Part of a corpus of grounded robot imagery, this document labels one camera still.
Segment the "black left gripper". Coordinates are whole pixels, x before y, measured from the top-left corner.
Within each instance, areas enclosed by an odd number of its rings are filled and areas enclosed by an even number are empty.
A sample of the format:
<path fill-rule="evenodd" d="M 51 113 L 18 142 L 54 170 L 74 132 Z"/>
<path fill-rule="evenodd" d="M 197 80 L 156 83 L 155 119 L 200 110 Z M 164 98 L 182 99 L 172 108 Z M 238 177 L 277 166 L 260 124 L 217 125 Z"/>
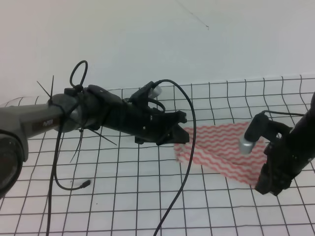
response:
<path fill-rule="evenodd" d="M 164 144 L 186 144 L 189 133 L 179 123 L 187 123 L 187 114 L 182 111 L 166 115 L 150 108 L 138 108 L 107 90 L 89 85 L 79 88 L 66 88 L 70 95 L 79 102 L 82 114 L 75 124 L 89 130 L 106 127 L 135 137 L 135 142 Z"/>

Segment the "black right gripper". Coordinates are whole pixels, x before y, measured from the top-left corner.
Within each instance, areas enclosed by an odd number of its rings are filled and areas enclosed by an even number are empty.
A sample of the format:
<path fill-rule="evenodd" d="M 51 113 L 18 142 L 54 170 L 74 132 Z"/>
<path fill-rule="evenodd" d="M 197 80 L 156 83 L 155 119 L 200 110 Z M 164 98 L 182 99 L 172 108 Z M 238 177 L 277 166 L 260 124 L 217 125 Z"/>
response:
<path fill-rule="evenodd" d="M 308 164 L 308 150 L 301 144 L 279 139 L 270 142 L 264 151 L 267 156 L 263 164 L 255 190 L 265 195 L 279 195 L 290 187 L 292 180 Z"/>

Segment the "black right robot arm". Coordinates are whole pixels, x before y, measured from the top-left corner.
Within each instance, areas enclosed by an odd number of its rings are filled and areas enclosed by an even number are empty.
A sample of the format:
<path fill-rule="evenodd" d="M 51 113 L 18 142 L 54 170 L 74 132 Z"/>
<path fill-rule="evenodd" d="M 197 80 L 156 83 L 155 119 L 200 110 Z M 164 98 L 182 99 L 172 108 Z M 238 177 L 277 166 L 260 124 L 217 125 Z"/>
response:
<path fill-rule="evenodd" d="M 315 98 L 310 109 L 296 125 L 275 142 L 270 142 L 264 154 L 255 190 L 264 195 L 277 196 L 288 189 L 292 180 L 315 158 Z"/>

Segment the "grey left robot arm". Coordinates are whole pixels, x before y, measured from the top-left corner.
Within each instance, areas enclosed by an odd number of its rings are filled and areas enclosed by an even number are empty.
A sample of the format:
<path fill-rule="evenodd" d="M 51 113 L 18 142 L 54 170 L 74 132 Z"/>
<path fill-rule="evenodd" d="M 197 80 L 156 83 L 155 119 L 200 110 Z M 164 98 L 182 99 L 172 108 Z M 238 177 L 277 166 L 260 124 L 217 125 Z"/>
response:
<path fill-rule="evenodd" d="M 149 87 L 121 99 L 95 85 L 65 89 L 45 104 L 10 106 L 0 110 L 0 193 L 5 195 L 17 181 L 28 159 L 28 139 L 49 130 L 63 133 L 78 128 L 106 127 L 135 137 L 137 144 L 186 144 L 189 134 L 181 111 L 167 113 L 150 108 Z"/>

